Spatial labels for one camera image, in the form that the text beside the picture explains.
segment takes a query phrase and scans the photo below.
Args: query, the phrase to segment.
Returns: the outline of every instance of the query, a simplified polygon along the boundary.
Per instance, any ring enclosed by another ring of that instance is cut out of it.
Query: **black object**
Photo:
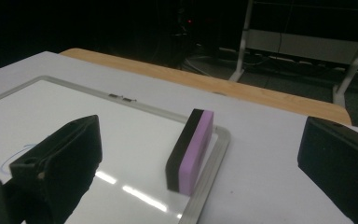
[[[64,223],[101,161],[98,116],[67,123],[9,165],[12,179],[0,183],[0,217],[6,223]]]
[[[298,167],[358,223],[358,133],[335,122],[308,118],[297,160]]]

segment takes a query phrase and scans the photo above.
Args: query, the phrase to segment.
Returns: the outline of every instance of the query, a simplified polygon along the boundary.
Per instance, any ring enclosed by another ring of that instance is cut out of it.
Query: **whiteboard eraser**
[[[165,166],[168,189],[190,196],[213,131],[213,112],[194,109]]]

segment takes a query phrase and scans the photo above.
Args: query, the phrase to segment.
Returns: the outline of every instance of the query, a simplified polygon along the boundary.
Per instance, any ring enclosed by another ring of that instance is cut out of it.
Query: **white table surface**
[[[188,115],[214,111],[231,142],[199,223],[351,223],[297,167],[306,117],[43,52],[0,69],[0,93],[51,76]]]

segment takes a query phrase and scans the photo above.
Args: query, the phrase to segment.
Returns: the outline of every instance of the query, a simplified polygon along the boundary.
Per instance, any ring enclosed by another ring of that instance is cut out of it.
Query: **whiteboard frame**
[[[113,103],[117,103],[120,105],[129,106],[138,110],[142,110],[147,113],[151,113],[165,119],[171,119],[174,121],[182,122],[186,124],[188,117],[182,116],[179,114],[175,114],[173,112],[163,110],[160,108],[156,108],[150,105],[145,105],[137,102],[136,100],[125,98],[124,96],[117,96],[114,94],[108,94],[102,91],[96,91],[91,88],[87,88],[84,86],[77,85],[72,82],[68,82],[65,80],[61,80],[55,77],[49,76],[41,76],[36,77],[28,82],[21,84],[18,87],[15,87],[9,91],[3,92],[0,94],[0,100],[9,96],[10,94],[20,91],[37,81],[44,80],[56,85],[60,85],[74,91],[81,91],[86,94],[90,94],[99,98],[103,98],[105,100],[111,101]],[[196,187],[194,189],[193,194],[191,195],[185,211],[183,212],[182,217],[179,220],[179,224],[190,224],[197,223],[200,213],[202,211],[203,206],[208,198],[208,195],[212,189],[213,182],[219,170],[220,164],[224,159],[224,156],[227,151],[227,147],[230,141],[230,133],[227,129],[220,126],[213,126],[213,133],[217,135],[217,141],[213,146],[212,152],[205,163],[203,170],[201,171],[199,180],[197,181]]]

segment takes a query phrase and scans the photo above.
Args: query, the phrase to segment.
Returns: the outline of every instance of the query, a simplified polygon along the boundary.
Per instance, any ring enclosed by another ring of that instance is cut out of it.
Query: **whiteboard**
[[[214,126],[203,172],[188,197],[167,190],[165,180],[165,164],[186,117],[52,77],[0,95],[0,179],[8,181],[8,165],[34,145],[90,115],[99,116],[103,161],[66,223],[197,222],[226,152],[228,131]]]

